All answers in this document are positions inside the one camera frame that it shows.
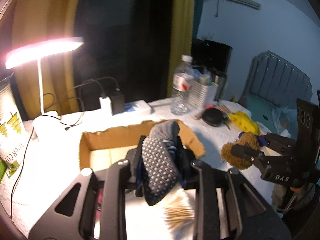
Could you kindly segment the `white lattice basket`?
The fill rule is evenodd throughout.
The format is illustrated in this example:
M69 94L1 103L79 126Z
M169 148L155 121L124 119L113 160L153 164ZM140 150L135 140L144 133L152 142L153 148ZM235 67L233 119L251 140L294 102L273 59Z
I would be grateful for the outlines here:
M212 105L215 101L218 87L219 85L214 82L207 86L193 81L188 96L189 105L198 109Z

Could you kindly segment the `black round pouch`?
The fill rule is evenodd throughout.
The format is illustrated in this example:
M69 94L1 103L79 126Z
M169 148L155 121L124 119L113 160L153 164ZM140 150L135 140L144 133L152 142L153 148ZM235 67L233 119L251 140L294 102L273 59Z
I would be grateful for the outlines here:
M203 111L202 120L210 126L217 127L225 121L225 117L219 109L208 108Z

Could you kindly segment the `yellow curtain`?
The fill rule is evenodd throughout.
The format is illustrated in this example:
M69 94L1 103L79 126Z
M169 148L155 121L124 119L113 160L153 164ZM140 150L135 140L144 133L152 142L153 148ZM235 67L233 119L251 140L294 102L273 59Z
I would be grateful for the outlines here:
M78 111L74 99L72 51L83 41L74 34L79 0L17 0L12 26L13 68L30 119L44 107L61 114Z
M173 75L182 55L191 54L194 0L173 0L167 96L171 95Z

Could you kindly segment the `brown fuzzy plush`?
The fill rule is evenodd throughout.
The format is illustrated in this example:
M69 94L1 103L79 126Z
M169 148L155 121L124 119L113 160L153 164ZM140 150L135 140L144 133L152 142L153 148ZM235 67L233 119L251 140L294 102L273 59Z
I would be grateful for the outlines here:
M252 132L242 132L238 140L223 145L221 158L232 167L245 170L252 165L251 159L259 152L260 145L256 135Z

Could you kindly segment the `white power adapter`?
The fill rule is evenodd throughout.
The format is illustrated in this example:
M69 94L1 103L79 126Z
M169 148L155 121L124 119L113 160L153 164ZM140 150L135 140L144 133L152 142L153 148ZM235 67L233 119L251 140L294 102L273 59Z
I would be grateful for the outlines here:
M100 101L100 107L102 112L106 115L106 116L112 116L112 102L111 99L106 96L106 97L100 97L99 98Z

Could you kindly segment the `steel thermos mug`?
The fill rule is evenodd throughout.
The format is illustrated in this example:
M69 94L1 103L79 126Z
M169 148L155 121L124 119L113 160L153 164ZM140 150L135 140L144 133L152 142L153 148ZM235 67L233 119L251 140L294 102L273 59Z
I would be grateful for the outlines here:
M214 82L218 85L217 92L215 95L215 101L219 101L224 93L225 86L227 84L227 74L222 73L215 75Z

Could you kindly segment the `grey padded headboard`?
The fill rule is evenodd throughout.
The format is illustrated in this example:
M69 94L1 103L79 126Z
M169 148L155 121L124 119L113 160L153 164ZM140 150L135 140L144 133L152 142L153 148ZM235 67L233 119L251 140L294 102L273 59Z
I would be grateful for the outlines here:
M297 108L297 99L310 101L313 95L310 77L270 50L253 57L241 97L248 94L289 109Z

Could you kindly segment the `grey dotted sock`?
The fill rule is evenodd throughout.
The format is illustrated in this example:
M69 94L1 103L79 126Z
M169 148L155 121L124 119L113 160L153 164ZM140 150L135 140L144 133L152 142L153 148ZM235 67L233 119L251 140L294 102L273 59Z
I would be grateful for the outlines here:
M142 144L143 194L149 206L159 203L175 185L181 174L175 165L180 127L175 121L156 124Z

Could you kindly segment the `black monitor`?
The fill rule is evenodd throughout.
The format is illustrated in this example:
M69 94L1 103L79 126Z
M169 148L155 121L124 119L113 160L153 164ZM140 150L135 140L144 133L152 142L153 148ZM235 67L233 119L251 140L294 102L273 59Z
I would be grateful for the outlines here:
M232 47L224 43L192 39L191 56L193 57L193 65L226 73L231 53Z

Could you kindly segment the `black power adapter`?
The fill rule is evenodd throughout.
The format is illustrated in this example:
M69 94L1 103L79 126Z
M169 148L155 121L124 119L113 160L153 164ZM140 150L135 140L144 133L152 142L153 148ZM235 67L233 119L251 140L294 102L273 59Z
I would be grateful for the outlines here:
M112 95L111 97L112 114L116 115L124 112L125 96L123 94Z

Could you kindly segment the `paper cups sleeve white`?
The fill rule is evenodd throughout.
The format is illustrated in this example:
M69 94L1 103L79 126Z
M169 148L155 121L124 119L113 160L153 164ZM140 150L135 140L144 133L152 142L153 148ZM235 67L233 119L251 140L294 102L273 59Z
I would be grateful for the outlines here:
M8 177L19 168L28 142L21 115L12 93L10 78L1 81L1 161Z

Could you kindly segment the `plastic water bottle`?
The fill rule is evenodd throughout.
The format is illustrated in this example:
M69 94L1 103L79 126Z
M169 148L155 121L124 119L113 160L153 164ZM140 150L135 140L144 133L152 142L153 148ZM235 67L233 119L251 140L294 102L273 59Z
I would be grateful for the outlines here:
M194 80L192 61L191 56L182 55L173 74L170 110L174 115L184 115L189 111L189 91Z

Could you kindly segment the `white power strip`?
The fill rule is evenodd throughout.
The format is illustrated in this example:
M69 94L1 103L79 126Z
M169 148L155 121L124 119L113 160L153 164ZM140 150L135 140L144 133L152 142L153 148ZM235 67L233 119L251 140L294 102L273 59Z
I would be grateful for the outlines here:
M144 100L138 100L124 104L125 113L149 115L152 108Z

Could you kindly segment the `white lace tablecloth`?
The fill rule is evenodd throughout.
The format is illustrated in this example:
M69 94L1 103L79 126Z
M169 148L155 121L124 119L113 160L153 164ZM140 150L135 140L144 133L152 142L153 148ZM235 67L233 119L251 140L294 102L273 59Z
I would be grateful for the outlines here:
M241 183L268 209L273 184L221 158L240 129L152 109L89 111L70 130L37 117L37 140L27 135L20 168L1 182L1 239L172 239L187 227L188 239L221 239Z

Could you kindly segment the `cotton swabs bag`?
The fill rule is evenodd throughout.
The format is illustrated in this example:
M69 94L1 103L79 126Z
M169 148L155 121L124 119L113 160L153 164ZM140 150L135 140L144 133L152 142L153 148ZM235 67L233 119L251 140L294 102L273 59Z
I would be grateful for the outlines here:
M170 231L175 231L189 225L195 219L193 200L188 196L172 198L164 206L163 218Z

